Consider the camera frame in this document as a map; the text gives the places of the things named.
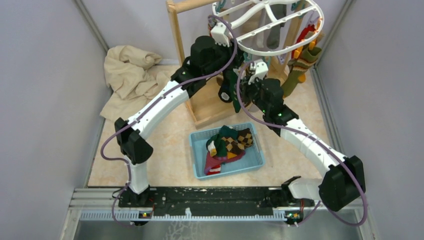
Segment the dark teal sock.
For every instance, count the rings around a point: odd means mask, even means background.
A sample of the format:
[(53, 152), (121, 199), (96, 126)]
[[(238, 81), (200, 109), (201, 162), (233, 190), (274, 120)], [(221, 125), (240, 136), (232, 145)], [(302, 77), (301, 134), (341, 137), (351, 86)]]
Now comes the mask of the dark teal sock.
[(232, 138), (233, 140), (238, 138), (238, 131), (231, 126), (223, 125), (218, 133), (225, 138)]

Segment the white green patch sock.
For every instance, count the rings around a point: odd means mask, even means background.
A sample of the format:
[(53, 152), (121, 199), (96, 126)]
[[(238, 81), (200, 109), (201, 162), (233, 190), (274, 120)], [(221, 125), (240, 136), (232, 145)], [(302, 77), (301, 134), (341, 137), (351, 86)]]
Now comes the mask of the white green patch sock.
[(226, 157), (226, 143), (222, 139), (222, 135), (215, 134), (206, 142), (206, 149), (211, 157)]

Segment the maroon pink sock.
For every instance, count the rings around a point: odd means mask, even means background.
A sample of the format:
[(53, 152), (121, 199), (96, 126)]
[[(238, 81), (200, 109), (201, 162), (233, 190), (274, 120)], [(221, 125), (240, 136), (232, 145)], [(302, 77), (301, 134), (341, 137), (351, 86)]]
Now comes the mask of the maroon pink sock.
[(240, 160), (244, 155), (246, 154), (245, 151), (242, 151), (240, 154), (235, 155), (234, 153), (231, 152), (227, 152), (227, 156), (224, 157), (212, 157), (210, 155), (210, 153), (208, 152), (206, 155), (206, 161), (205, 161), (205, 167), (203, 170), (203, 173), (205, 175), (207, 175), (207, 172), (212, 168), (215, 167), (217, 165), (221, 165), (221, 171), (222, 171), (222, 166), (225, 164), (229, 164), (232, 162), (236, 162), (238, 160)]

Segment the red white striped sock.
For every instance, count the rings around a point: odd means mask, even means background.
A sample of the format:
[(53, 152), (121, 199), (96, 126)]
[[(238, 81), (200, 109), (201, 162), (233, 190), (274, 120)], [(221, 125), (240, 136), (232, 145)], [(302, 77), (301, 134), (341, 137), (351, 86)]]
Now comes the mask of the red white striped sock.
[(216, 175), (216, 174), (220, 174), (221, 173), (221, 165), (216, 165), (214, 167), (212, 167), (208, 172), (207, 172), (207, 176), (209, 175)]

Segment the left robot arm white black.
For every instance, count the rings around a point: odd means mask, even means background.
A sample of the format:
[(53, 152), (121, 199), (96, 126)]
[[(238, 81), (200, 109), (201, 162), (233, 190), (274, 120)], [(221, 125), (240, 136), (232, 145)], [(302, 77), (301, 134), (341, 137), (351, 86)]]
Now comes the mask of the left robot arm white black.
[(127, 162), (130, 200), (138, 207), (146, 206), (150, 200), (147, 161), (154, 149), (147, 138), (169, 113), (203, 88), (207, 80), (240, 64), (243, 57), (236, 40), (223, 45), (208, 35), (198, 37), (190, 51), (150, 103), (129, 119), (118, 118), (114, 123), (116, 140)]

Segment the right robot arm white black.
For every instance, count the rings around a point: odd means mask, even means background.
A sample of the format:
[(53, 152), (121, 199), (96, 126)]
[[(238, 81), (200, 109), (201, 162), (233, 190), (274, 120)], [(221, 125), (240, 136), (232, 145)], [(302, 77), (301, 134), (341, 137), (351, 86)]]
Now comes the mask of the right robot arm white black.
[(360, 199), (368, 207), (364, 165), (357, 156), (347, 157), (313, 133), (283, 99), (280, 81), (274, 78), (238, 79), (234, 85), (241, 109), (295, 146), (318, 170), (321, 178), (297, 178), (282, 191), (287, 206), (301, 199), (320, 201), (338, 212)]

